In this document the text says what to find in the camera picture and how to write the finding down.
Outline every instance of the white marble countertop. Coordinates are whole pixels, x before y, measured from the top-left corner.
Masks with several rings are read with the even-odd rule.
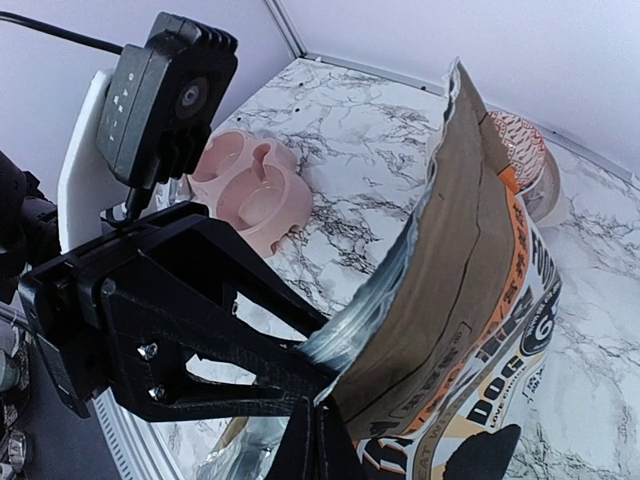
[[[444,99],[427,92],[296,60],[221,126],[275,137],[300,156],[315,207],[305,230],[284,239],[268,263],[327,315],[346,305],[400,232],[424,185],[426,142],[443,109]],[[508,478],[640,478],[640,192],[549,147],[571,214],[542,233],[564,286],[542,393]],[[291,334],[246,302],[239,316],[263,331]],[[211,364],[193,368],[209,378],[251,381]],[[154,428],[192,479],[225,424]]]

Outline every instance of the pink pet bowl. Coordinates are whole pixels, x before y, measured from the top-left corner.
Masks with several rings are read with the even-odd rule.
[[[276,140],[230,130],[213,137],[189,183],[196,201],[266,258],[311,214],[311,191],[296,174],[297,164],[295,154]]]

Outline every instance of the cable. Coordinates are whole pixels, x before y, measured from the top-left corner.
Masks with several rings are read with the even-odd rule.
[[[135,222],[142,211],[149,206],[151,197],[153,196],[153,188],[146,190],[144,188],[132,188],[127,195],[127,201],[125,202],[125,214],[122,220],[117,220],[113,213],[113,208],[108,209],[105,212],[107,223],[113,228],[121,229],[128,227]]]
[[[115,53],[120,55],[122,53],[122,47],[113,43],[98,40],[96,38],[80,35],[79,33],[70,32],[59,27],[54,27],[44,22],[34,20],[32,18],[23,17],[10,12],[0,12],[0,21],[15,23],[21,27],[27,27],[38,32],[46,33],[47,35],[53,35],[54,37],[62,38],[70,42],[79,43],[85,47],[97,48],[109,53]]]
[[[7,323],[12,327],[23,329],[29,335],[35,338],[35,334],[31,327],[26,323],[24,315],[13,307],[0,303],[0,322]]]

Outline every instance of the white panel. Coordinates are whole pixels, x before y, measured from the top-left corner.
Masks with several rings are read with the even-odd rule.
[[[438,82],[461,56],[489,102],[640,173],[640,3],[282,0],[307,50]]]
[[[220,27],[238,38],[239,65],[216,122],[284,68],[292,55],[258,0],[4,0],[2,10],[113,43],[143,45],[160,11]],[[0,22],[0,150],[43,181],[56,182],[96,71],[118,57]]]

